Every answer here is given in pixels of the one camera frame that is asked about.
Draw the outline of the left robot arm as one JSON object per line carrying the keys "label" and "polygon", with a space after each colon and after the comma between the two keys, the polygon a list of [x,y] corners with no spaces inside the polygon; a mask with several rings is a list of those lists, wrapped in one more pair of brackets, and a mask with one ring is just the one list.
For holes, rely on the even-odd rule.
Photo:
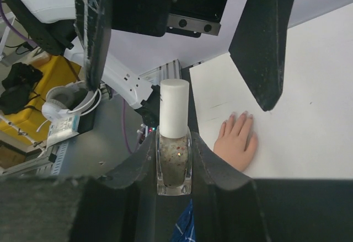
{"label": "left robot arm", "polygon": [[[89,90],[105,82],[142,116],[159,125],[160,86],[139,79],[108,53],[111,32],[218,35],[227,0],[4,0],[28,32],[25,41],[85,69]],[[295,0],[247,0],[229,46],[260,108],[282,95],[287,27]]]}

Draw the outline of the white nail polish cap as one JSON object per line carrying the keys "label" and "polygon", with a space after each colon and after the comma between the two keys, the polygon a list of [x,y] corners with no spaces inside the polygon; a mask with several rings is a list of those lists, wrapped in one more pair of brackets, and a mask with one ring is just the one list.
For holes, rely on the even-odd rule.
{"label": "white nail polish cap", "polygon": [[159,132],[162,136],[176,139],[187,134],[189,86],[183,79],[161,81]]}

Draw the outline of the nail polish bottle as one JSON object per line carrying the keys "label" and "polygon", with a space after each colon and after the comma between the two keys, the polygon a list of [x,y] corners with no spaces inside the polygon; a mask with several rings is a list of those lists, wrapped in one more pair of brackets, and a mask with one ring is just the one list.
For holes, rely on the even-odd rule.
{"label": "nail polish bottle", "polygon": [[191,194],[192,140],[167,138],[156,132],[157,193],[160,196]]}

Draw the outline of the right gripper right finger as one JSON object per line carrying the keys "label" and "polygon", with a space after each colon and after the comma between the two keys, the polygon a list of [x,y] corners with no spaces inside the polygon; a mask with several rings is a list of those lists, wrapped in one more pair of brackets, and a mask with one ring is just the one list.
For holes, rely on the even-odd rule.
{"label": "right gripper right finger", "polygon": [[352,181],[252,179],[192,133],[197,241],[352,241]]}

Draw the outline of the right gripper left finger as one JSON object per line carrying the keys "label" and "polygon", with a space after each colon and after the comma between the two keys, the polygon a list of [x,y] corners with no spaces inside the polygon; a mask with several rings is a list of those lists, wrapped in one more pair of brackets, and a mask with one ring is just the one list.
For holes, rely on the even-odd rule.
{"label": "right gripper left finger", "polygon": [[99,178],[1,178],[1,241],[134,241],[140,200],[156,191],[156,134]]}

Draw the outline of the person's hand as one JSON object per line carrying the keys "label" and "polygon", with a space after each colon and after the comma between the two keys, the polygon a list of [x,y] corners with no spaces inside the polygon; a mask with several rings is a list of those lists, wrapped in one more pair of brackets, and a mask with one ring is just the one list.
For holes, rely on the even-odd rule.
{"label": "person's hand", "polygon": [[232,113],[220,127],[213,152],[229,165],[244,172],[258,148],[258,137],[252,131],[253,115],[246,111],[238,117]]}

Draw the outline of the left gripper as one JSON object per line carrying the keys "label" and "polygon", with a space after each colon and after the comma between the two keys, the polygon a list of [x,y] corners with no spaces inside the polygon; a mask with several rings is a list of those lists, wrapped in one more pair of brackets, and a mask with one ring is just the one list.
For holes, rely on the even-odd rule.
{"label": "left gripper", "polygon": [[108,55],[111,26],[135,34],[217,36],[227,0],[74,0],[74,28],[83,47],[85,82],[97,90]]}

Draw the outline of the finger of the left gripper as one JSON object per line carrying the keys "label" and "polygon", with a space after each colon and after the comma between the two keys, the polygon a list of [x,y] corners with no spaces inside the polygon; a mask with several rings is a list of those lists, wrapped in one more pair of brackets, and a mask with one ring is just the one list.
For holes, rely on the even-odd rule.
{"label": "finger of the left gripper", "polygon": [[247,0],[228,49],[263,111],[272,110],[282,95],[293,3],[294,0]]}

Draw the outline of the blue plaid sleeve forearm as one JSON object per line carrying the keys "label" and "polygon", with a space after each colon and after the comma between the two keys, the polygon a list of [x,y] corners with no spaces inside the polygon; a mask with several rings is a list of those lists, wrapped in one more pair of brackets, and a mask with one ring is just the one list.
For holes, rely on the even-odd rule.
{"label": "blue plaid sleeve forearm", "polygon": [[196,242],[194,210],[190,200],[186,209],[182,212],[177,222],[174,224],[171,242]]}

